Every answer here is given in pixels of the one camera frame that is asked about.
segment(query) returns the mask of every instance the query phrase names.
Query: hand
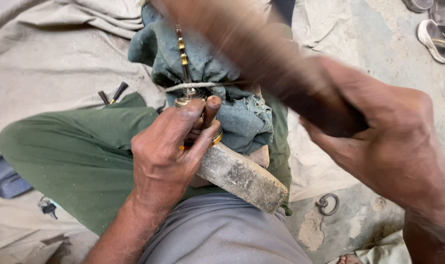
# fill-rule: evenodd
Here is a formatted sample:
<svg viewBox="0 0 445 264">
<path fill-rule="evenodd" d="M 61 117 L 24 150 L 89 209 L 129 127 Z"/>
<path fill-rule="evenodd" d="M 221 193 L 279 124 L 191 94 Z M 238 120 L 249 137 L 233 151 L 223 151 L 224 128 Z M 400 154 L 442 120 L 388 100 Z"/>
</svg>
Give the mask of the hand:
<svg viewBox="0 0 445 264">
<path fill-rule="evenodd" d="M 205 105 L 204 100 L 195 99 L 182 108 L 169 107 L 132 138 L 134 189 L 130 197 L 140 206 L 171 209 L 184 194 L 220 125 L 213 120 L 201 130 Z M 185 138 L 195 139 L 187 151 L 179 149 Z"/>
<path fill-rule="evenodd" d="M 302 121 L 312 141 L 344 170 L 406 209 L 420 213 L 445 200 L 445 159 L 437 146 L 430 97 L 330 59 L 319 62 L 370 128 L 352 139 L 333 138 Z"/>
</svg>

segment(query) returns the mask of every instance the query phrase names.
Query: wooden tool handle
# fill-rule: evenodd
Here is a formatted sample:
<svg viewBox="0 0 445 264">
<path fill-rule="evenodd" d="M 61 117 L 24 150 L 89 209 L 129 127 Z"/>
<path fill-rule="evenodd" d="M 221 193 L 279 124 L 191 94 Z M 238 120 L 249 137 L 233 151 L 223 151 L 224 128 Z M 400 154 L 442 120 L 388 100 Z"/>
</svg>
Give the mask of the wooden tool handle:
<svg viewBox="0 0 445 264">
<path fill-rule="evenodd" d="M 368 128 L 363 115 L 338 93 L 324 69 L 302 57 L 263 18 L 235 0 L 152 0 L 183 27 L 209 39 L 245 78 L 326 134 L 352 137 Z"/>
<path fill-rule="evenodd" d="M 211 126 L 213 119 L 221 107 L 221 99 L 216 95 L 208 97 L 205 105 L 205 116 L 203 117 L 202 129 L 207 129 Z"/>
</svg>

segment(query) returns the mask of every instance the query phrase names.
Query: key ring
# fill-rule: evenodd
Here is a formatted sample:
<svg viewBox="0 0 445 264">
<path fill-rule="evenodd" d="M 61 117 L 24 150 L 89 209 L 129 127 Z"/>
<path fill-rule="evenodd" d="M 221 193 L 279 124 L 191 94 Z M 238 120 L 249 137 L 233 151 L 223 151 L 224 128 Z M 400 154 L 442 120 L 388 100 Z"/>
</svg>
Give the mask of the key ring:
<svg viewBox="0 0 445 264">
<path fill-rule="evenodd" d="M 329 213 L 325 213 L 325 207 L 328 206 L 328 201 L 327 198 L 329 198 L 330 196 L 332 196 L 333 198 L 335 198 L 335 200 L 337 201 L 337 203 L 335 204 L 335 207 L 333 208 L 333 210 Z M 336 213 L 338 210 L 338 206 L 340 206 L 340 198 L 338 198 L 337 195 L 335 194 L 326 194 L 324 195 L 322 198 L 320 198 L 319 201 L 315 202 L 315 205 L 317 205 L 319 207 L 319 212 L 325 216 L 331 216 L 332 214 Z"/>
</svg>

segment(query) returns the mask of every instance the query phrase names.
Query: leg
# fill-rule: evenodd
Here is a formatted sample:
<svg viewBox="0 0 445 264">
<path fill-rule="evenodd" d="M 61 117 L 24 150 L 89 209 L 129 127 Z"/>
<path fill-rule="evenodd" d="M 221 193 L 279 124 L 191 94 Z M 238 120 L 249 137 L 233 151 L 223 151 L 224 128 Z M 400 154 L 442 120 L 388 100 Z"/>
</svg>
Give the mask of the leg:
<svg viewBox="0 0 445 264">
<path fill-rule="evenodd" d="M 268 145 L 270 165 L 267 170 L 275 176 L 289 190 L 291 186 L 291 169 L 288 158 L 291 154 L 288 145 L 288 108 L 270 95 L 263 95 L 266 105 L 271 107 L 273 114 L 273 142 Z M 289 194 L 281 204 L 286 215 L 291 216 L 292 210 L 288 207 Z"/>
<path fill-rule="evenodd" d="M 139 94 L 130 94 L 102 110 L 12 123 L 0 134 L 0 149 L 32 186 L 101 234 L 133 188 L 130 140 L 156 117 Z"/>
</svg>

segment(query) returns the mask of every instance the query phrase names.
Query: lap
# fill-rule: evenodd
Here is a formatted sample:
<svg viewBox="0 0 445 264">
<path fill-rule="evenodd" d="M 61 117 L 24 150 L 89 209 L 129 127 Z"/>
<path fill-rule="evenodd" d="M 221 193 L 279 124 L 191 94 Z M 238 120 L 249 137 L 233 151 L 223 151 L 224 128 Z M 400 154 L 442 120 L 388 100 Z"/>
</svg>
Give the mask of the lap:
<svg viewBox="0 0 445 264">
<path fill-rule="evenodd" d="M 289 188 L 287 109 L 272 98 L 266 103 L 275 130 L 268 170 Z M 157 115 L 134 93 L 101 110 L 45 113 L 12 123 L 0 134 L 0 150 L 34 188 L 102 234 L 133 189 L 131 138 Z M 189 187 L 181 201 L 214 192 L 224 190 Z"/>
</svg>

